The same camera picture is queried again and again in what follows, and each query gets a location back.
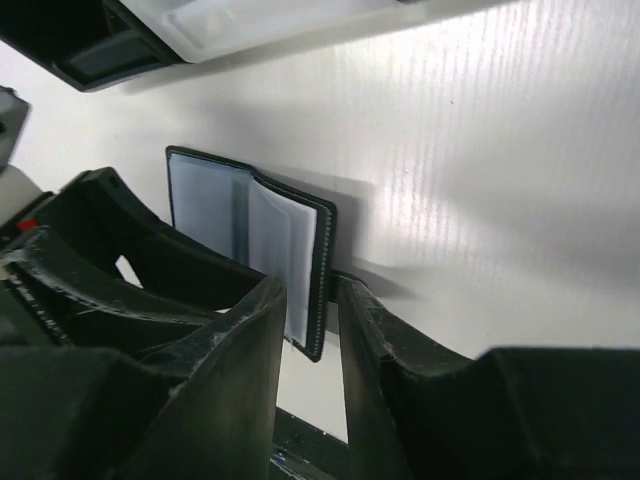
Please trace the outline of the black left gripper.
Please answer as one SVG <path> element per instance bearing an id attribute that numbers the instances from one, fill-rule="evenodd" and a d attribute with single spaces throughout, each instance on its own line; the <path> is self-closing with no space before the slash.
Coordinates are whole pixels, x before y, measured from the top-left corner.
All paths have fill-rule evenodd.
<path id="1" fill-rule="evenodd" d="M 10 222 L 1 341 L 158 350 L 235 319 L 188 300 L 240 300 L 265 275 L 157 217 L 111 167 L 85 171 Z M 126 257 L 142 286 L 123 279 Z"/>

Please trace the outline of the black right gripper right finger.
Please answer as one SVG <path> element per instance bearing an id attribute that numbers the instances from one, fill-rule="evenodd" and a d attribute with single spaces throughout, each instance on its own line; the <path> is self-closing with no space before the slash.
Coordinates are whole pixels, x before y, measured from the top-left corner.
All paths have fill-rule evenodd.
<path id="1" fill-rule="evenodd" d="M 497 347 L 476 359 L 335 279 L 357 479 L 635 479 L 639 354 Z"/>

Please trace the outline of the black leather card holder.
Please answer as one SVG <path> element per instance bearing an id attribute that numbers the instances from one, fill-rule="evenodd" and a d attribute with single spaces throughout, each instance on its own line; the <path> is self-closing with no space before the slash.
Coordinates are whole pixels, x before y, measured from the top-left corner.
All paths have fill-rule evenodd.
<path id="1" fill-rule="evenodd" d="M 166 149 L 173 227 L 210 250 L 281 280 L 285 337 L 313 362 L 324 348 L 338 220 L 334 203 L 256 167 Z"/>

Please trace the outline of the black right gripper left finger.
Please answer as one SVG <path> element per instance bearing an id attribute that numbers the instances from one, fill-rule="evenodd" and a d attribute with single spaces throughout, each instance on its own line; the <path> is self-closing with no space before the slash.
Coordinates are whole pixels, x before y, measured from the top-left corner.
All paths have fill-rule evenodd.
<path id="1" fill-rule="evenodd" d="M 266 278 L 142 361 L 110 348 L 1 351 L 5 479 L 264 479 L 286 291 Z"/>

